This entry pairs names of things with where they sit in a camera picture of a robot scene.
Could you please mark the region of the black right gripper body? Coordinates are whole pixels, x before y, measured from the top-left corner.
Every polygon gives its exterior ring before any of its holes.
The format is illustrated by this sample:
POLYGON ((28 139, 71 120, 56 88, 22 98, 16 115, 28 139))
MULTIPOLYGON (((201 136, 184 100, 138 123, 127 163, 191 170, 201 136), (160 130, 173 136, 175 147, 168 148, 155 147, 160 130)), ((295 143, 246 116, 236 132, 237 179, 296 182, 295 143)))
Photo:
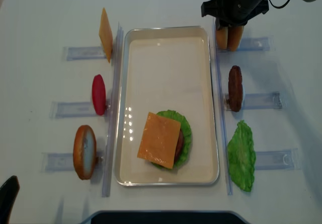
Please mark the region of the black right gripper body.
POLYGON ((216 28, 244 26, 269 10, 267 0, 210 0, 201 5, 201 16, 216 18, 216 28))

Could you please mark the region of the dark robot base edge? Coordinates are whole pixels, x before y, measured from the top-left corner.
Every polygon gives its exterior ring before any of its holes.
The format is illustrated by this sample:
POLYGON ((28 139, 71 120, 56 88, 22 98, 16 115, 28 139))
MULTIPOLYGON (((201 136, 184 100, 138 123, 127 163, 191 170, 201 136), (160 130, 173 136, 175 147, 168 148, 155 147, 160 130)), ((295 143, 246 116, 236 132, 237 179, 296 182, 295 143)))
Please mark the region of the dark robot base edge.
POLYGON ((246 223, 231 212, 213 211, 103 211, 89 223, 246 223))

